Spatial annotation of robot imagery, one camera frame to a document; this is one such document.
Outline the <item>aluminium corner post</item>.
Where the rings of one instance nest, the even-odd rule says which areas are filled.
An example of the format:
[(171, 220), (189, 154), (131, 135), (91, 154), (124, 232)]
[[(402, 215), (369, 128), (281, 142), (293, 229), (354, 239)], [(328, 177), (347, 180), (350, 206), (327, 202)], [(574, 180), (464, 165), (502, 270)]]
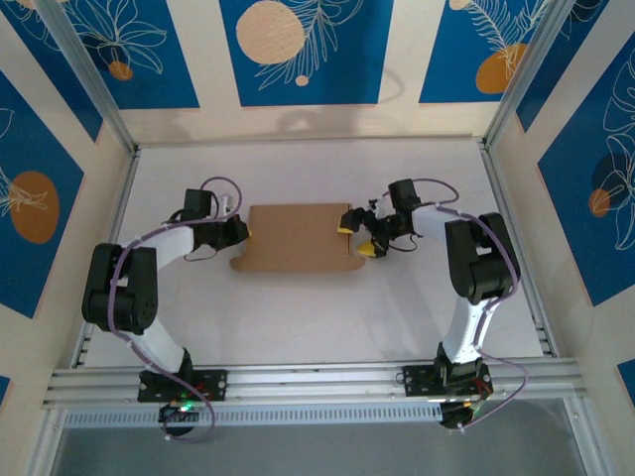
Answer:
[(493, 146), (508, 120), (526, 133), (571, 64), (609, 0), (550, 0), (519, 70), (503, 94), (482, 144)]
[(137, 152), (132, 138), (107, 85), (91, 59), (78, 33), (57, 0), (33, 0), (46, 28), (61, 50), (73, 74), (80, 82), (103, 121), (110, 127), (122, 148), (130, 155)]

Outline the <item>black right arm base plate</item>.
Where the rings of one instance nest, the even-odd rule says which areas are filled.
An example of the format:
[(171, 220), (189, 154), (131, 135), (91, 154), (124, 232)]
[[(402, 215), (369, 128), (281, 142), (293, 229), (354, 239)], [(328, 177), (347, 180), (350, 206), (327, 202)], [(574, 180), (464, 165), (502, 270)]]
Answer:
[(487, 365), (478, 361), (466, 369), (449, 370), (443, 366), (413, 365), (402, 369), (407, 397), (472, 397), (487, 399), (493, 394)]

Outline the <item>aluminium mounting beam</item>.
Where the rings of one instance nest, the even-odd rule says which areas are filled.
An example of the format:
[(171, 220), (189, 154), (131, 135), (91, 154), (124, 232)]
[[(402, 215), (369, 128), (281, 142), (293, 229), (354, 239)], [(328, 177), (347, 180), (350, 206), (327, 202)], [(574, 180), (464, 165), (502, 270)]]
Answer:
[[(382, 403), (406, 400), (405, 362), (228, 366), (217, 388), (225, 405)], [(516, 366), (490, 362), (493, 401), (588, 395), (572, 358), (521, 358)], [(141, 389), (137, 367), (56, 369), (44, 393), (46, 410), (130, 408)]]

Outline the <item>narrow blue wall panel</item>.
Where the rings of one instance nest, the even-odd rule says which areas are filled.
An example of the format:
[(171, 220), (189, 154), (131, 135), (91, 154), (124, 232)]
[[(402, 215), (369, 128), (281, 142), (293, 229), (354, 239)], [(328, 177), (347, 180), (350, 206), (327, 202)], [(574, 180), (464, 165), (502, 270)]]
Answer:
[(0, 11), (45, 72), (86, 134), (93, 142), (96, 142), (103, 119), (35, 9), (33, 0), (0, 0)]
[(635, 34), (635, 0), (609, 0), (528, 133), (565, 121)]

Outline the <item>blue panel fern orange circle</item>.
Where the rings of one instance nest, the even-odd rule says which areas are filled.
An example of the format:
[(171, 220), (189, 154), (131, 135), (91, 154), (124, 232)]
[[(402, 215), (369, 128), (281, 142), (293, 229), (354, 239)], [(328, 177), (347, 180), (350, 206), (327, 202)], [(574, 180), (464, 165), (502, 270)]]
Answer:
[(550, 0), (446, 0), (422, 104), (502, 98)]

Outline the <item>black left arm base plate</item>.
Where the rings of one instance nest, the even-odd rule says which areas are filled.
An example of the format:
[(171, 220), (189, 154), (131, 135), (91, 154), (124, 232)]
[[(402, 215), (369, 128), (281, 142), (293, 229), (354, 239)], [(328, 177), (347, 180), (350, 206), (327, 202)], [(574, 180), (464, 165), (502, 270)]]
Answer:
[(200, 396), (211, 402), (223, 402), (227, 390), (228, 372), (225, 370), (193, 370), (186, 378), (194, 391), (165, 375), (143, 371), (140, 373), (137, 401), (139, 403), (200, 402)]

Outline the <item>brown cardboard box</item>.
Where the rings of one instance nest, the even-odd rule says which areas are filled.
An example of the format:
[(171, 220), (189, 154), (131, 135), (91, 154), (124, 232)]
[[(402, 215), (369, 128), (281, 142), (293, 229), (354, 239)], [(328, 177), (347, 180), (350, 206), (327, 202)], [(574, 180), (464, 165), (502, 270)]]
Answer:
[(353, 254), (347, 233), (338, 233), (348, 203), (253, 205), (243, 254), (230, 260), (241, 273), (346, 273), (366, 260)]

